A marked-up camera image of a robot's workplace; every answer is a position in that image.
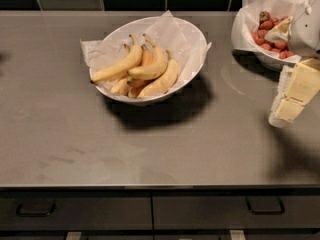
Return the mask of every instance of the bowl of bananas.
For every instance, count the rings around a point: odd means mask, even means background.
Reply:
[[[211,46],[195,25],[168,12],[128,23],[94,44],[81,43],[91,83],[136,106],[163,101],[187,85]]]

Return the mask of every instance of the countertop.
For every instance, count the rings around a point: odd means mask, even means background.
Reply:
[[[279,73],[233,52],[235,12],[172,12],[212,47],[166,101],[130,106],[89,83],[80,40],[162,13],[0,12],[0,188],[320,186],[320,100],[269,125]]]

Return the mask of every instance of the black handle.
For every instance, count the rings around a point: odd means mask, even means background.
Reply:
[[[280,210],[278,211],[255,211],[252,209],[250,201],[248,199],[246,200],[246,202],[247,202],[247,207],[249,212],[251,212],[253,215],[281,215],[281,214],[284,214],[286,211],[282,201],[279,198],[278,198],[278,202],[279,202]]]
[[[54,210],[56,209],[56,205],[55,204],[52,204],[50,209],[47,211],[47,212],[43,212],[43,213],[29,213],[29,212],[22,212],[22,204],[20,204],[18,207],[17,207],[17,210],[16,210],[16,214],[17,216],[19,217],[48,217],[50,216]]]

